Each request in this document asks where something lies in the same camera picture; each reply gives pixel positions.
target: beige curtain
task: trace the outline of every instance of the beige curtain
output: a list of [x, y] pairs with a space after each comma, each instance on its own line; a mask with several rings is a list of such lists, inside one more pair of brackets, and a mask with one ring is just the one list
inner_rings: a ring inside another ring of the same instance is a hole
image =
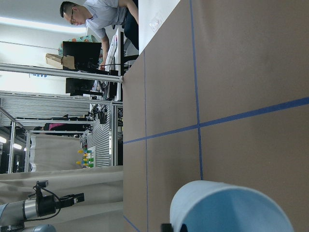
[[0, 204], [27, 199], [37, 180], [49, 180], [48, 190], [58, 197], [84, 193], [85, 201], [63, 208], [48, 220], [25, 226], [52, 224], [58, 232], [122, 232], [123, 167], [13, 173], [0, 175]]
[[76, 161], [82, 159], [78, 138], [37, 134], [31, 136], [30, 163], [32, 171], [72, 170], [81, 168]]

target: cable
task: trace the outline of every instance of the cable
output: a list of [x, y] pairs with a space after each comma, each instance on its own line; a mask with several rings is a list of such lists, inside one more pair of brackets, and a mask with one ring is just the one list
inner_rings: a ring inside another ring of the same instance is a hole
[[[51, 192], [51, 191], [49, 191], [49, 190], [47, 190], [47, 189], [44, 189], [43, 187], [40, 187], [40, 186], [36, 186], [36, 188], [43, 189], [44, 191], [49, 192], [49, 193], [52, 194], [54, 197], [56, 197], [56, 199], [57, 199], [59, 202], [61, 201], [60, 198], [59, 198], [56, 194], [54, 194], [53, 192]], [[61, 208], [59, 208], [59, 209], [58, 209], [58, 212], [55, 213], [54, 215], [52, 215], [51, 217], [38, 218], [38, 219], [29, 219], [29, 220], [25, 220], [25, 221], [42, 221], [42, 220], [51, 219], [51, 218], [53, 218], [53, 217], [56, 217], [56, 216], [60, 213], [60, 210], [61, 210]]]
[[121, 65], [121, 64], [105, 64], [105, 65], [98, 65], [98, 67], [101, 67], [101, 66], [110, 66], [110, 65]]

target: ceiling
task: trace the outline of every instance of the ceiling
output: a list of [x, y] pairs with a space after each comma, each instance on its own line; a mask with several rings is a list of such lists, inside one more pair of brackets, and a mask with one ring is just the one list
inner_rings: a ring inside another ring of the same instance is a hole
[[[0, 16], [27, 21], [70, 26], [60, 17], [62, 0], [2, 0]], [[85, 0], [75, 0], [83, 4]]]

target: computer monitor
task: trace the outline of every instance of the computer monitor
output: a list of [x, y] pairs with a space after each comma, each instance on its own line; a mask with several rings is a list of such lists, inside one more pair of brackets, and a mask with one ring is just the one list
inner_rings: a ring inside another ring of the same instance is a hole
[[66, 93], [71, 93], [74, 96], [75, 92], [88, 91], [92, 89], [94, 80], [84, 80], [77, 78], [66, 78]]
[[63, 55], [74, 57], [75, 70], [63, 66], [64, 70], [92, 72], [98, 67], [101, 43], [63, 41]]

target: pink object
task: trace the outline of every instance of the pink object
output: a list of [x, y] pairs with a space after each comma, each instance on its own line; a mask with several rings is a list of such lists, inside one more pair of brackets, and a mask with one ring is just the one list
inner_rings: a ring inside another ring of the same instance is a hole
[[63, 126], [65, 125], [64, 123], [52, 123], [49, 125], [49, 131], [52, 131], [52, 128], [55, 128], [55, 127], [60, 127], [60, 126]]

